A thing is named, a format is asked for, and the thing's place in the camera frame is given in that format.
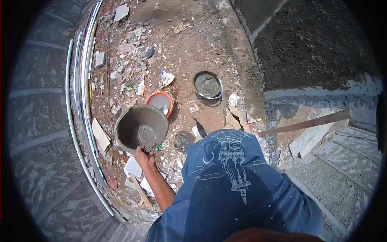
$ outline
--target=blue t-shirt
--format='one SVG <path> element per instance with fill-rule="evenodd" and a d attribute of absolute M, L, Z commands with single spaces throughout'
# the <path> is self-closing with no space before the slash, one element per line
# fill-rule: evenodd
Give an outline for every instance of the blue t-shirt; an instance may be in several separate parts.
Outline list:
<path fill-rule="evenodd" d="M 184 184 L 146 241 L 223 241 L 249 228 L 322 231 L 316 203 L 265 162 L 251 134 L 222 129 L 192 144 L 182 175 Z"/>

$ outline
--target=wooden stick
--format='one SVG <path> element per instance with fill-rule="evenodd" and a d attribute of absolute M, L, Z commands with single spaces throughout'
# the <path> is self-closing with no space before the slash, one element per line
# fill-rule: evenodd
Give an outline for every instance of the wooden stick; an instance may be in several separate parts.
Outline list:
<path fill-rule="evenodd" d="M 351 109 L 349 108 L 349 109 L 341 110 L 337 113 L 332 113 L 332 114 L 329 114 L 329 115 L 326 115 L 326 116 L 323 116 L 320 118 L 315 118 L 315 119 L 301 122 L 298 124 L 292 124 L 292 125 L 288 125 L 285 127 L 272 129 L 272 130 L 261 131 L 261 132 L 258 132 L 257 135 L 263 136 L 263 135 L 267 135 L 267 134 L 278 134 L 278 133 L 282 133 L 282 132 L 289 132 L 289 131 L 294 131 L 294 130 L 299 130 L 299 129 L 306 129 L 306 128 L 310 128 L 310 127 L 314 127 L 314 126 L 333 123 L 333 122 L 344 120 L 344 119 L 351 118 L 351 117 L 352 117 L 352 112 L 351 112 Z"/>
<path fill-rule="evenodd" d="M 144 191 L 141 189 L 139 182 L 134 177 L 132 173 L 129 173 L 130 179 L 132 180 L 133 184 L 136 186 L 137 191 L 139 192 L 142 200 L 146 203 L 149 209 L 153 209 L 152 204 L 149 202 L 148 198 L 146 197 Z"/>

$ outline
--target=white sneaker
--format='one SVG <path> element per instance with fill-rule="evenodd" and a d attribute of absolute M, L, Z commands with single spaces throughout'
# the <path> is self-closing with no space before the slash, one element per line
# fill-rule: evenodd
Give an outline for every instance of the white sneaker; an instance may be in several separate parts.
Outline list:
<path fill-rule="evenodd" d="M 192 127 L 192 135 L 195 137 L 199 135 L 199 130 L 197 129 L 196 126 Z"/>
<path fill-rule="evenodd" d="M 235 108 L 238 100 L 238 96 L 235 93 L 231 93 L 230 97 L 228 98 L 227 107 L 233 106 Z"/>

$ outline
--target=graphic print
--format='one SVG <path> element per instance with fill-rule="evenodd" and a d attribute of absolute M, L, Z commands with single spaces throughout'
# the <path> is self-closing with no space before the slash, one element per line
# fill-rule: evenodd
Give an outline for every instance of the graphic print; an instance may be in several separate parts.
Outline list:
<path fill-rule="evenodd" d="M 240 130 L 219 131 L 217 133 L 212 134 L 211 136 L 217 138 L 218 142 L 221 145 L 218 161 L 220 161 L 222 164 L 223 172 L 200 175 L 196 178 L 199 180 L 209 180 L 212 178 L 220 178 L 224 175 L 227 175 L 231 182 L 231 191 L 239 191 L 243 202 L 246 205 L 246 190 L 248 189 L 248 186 L 251 185 L 251 183 L 247 180 L 245 168 L 243 167 L 243 162 L 245 161 L 245 153 L 241 147 L 241 142 L 242 137 L 248 137 L 251 139 L 255 139 L 255 137 Z M 211 154 L 212 159 L 210 161 L 205 161 L 205 159 L 202 158 L 204 164 L 208 164 L 214 159 L 214 153 L 211 152 Z M 254 160 L 252 162 L 248 162 L 246 167 L 261 164 L 265 163 L 262 160 Z"/>

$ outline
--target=mortar bucket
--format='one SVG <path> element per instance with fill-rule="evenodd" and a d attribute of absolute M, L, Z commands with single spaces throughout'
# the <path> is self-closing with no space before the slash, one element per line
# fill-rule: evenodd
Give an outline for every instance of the mortar bucket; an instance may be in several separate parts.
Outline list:
<path fill-rule="evenodd" d="M 168 120 L 161 110 L 150 105 L 135 105 L 118 118 L 114 137 L 117 145 L 135 154 L 139 145 L 146 153 L 156 150 L 168 133 Z"/>

